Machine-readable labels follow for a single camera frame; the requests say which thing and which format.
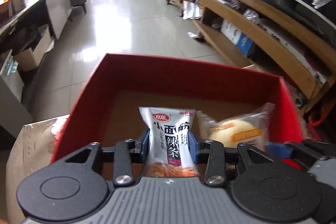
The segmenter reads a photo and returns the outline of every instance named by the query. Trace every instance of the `tiled floor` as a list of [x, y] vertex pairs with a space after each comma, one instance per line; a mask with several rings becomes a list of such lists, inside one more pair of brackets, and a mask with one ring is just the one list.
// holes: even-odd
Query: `tiled floor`
[[190, 20], [165, 0], [88, 0], [87, 14], [73, 10], [41, 71], [33, 118], [68, 114], [85, 81], [107, 53], [131, 52], [223, 63], [205, 43], [188, 37]]

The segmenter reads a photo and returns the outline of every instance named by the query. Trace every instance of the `silver screw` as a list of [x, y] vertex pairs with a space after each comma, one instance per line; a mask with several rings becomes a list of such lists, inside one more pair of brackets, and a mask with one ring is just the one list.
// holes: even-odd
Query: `silver screw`
[[127, 183], [130, 183], [132, 181], [132, 178], [128, 175], [121, 175], [121, 176], [118, 176], [115, 181], [118, 183], [118, 184], [127, 184]]
[[209, 176], [207, 180], [210, 184], [221, 184], [223, 183], [224, 178], [221, 176]]

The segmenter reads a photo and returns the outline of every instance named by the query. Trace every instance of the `brand logo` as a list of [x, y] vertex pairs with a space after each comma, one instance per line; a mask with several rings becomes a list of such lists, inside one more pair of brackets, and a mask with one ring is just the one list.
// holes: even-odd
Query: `brand logo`
[[163, 113], [156, 113], [156, 114], [152, 114], [153, 117], [155, 118], [155, 120], [159, 121], [159, 122], [167, 122], [170, 120], [170, 117], [166, 114]]

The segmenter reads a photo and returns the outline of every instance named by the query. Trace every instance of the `picture of spicy noodles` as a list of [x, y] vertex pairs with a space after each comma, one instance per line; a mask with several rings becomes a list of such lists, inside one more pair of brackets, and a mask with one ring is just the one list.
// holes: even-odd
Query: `picture of spicy noodles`
[[198, 171], [188, 146], [195, 110], [139, 107], [150, 129], [145, 176], [194, 177]]

